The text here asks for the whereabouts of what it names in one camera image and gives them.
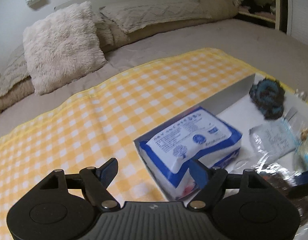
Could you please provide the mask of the blue brown crochet scrunchie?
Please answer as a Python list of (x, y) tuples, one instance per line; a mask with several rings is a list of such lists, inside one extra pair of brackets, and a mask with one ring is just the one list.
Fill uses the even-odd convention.
[(277, 120), (284, 112), (285, 90), (278, 80), (264, 78), (253, 84), (249, 96), (266, 120)]

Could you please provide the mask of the yellow white checkered blanket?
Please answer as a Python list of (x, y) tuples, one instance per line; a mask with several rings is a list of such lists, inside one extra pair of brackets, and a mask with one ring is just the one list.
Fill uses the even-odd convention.
[(51, 171), (77, 173), (111, 157), (119, 200), (163, 201), (134, 139), (256, 73), (214, 48), (151, 61), (70, 97), (0, 138), (0, 239), (10, 239), (8, 210)]

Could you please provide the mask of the grey quilted pillow right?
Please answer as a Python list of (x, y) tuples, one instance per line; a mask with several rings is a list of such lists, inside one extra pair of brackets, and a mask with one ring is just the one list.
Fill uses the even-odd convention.
[(133, 0), (100, 7), (100, 13), (126, 34), (166, 22), (211, 19), (211, 14), (191, 0)]

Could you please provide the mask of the grey quilted pillow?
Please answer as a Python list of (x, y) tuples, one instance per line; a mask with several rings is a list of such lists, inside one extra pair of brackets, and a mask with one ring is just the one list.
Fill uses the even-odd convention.
[(0, 77), (0, 98), (5, 96), (17, 83), (29, 77), (23, 45), (10, 55), (7, 67)]
[(166, 22), (211, 19), (211, 14), (191, 0), (133, 0), (100, 7), (100, 13), (126, 34)]

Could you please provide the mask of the clear bag with dark items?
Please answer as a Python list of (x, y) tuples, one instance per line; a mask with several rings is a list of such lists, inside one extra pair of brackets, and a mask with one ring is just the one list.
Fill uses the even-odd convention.
[(286, 196), (298, 209), (301, 224), (304, 226), (308, 222), (308, 197), (293, 198), (288, 197), (288, 193), (296, 186), (294, 173), (279, 163), (266, 164), (267, 158), (257, 160), (254, 157), (237, 161), (232, 169), (232, 173), (242, 174), (243, 170), (252, 169), (264, 180), (270, 183), (276, 190)]

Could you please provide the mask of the grey quilted pillow left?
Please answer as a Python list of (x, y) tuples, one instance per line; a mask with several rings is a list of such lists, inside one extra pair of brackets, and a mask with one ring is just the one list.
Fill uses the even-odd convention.
[(7, 67), (0, 77), (0, 98), (5, 96), (17, 83), (29, 77), (23, 45), (10, 55)]

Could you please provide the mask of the white cardboard box tray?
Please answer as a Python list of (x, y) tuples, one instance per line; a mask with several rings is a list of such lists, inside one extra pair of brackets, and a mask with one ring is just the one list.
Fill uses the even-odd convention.
[[(202, 106), (242, 133), (242, 143), (239, 156), (226, 167), (226, 170), (231, 172), (232, 169), (238, 168), (238, 165), (244, 164), (244, 161), (248, 159), (251, 160), (250, 158), (253, 158), (254, 156), (254, 151), (248, 137), (249, 129), (268, 122), (251, 102), (248, 94), (252, 84), (257, 83), (261, 79), (263, 79), (261, 75), (252, 74), (134, 139), (134, 144), (138, 154), (140, 154), (139, 143), (141, 141), (151, 139), (160, 128), (163, 129), (169, 126), (170, 122), (174, 121), (174, 119), (180, 119), (191, 110), (198, 106)], [(295, 108), (298, 114), (301, 114), (306, 121), (308, 121), (308, 104), (297, 98), (293, 93), (289, 92), (287, 88), (285, 88), (285, 90), (284, 115), (286, 115), (291, 108)], [(287, 168), (290, 172), (293, 172), (294, 154), (289, 153), (285, 155), (278, 160), (278, 163)], [(294, 239), (308, 239), (308, 221), (298, 229)]]

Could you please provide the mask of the blue white tissue pack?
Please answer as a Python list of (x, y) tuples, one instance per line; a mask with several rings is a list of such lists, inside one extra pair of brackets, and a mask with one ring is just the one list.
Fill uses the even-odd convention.
[(191, 160), (224, 168), (239, 155), (241, 139), (240, 131), (198, 107), (136, 143), (158, 186), (170, 200), (178, 200), (198, 189), (189, 171)]

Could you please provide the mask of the fluffy white pillow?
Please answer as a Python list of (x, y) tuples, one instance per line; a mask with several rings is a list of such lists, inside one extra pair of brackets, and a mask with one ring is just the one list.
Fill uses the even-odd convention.
[(36, 21), (23, 32), (27, 70), (42, 95), (106, 64), (90, 2), (72, 4)]

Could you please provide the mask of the silver foil snack packet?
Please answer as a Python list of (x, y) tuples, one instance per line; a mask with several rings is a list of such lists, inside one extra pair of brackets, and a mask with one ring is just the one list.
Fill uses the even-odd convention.
[(306, 127), (301, 118), (280, 118), (251, 128), (249, 142), (257, 157), (273, 163), (298, 148), (301, 131)]

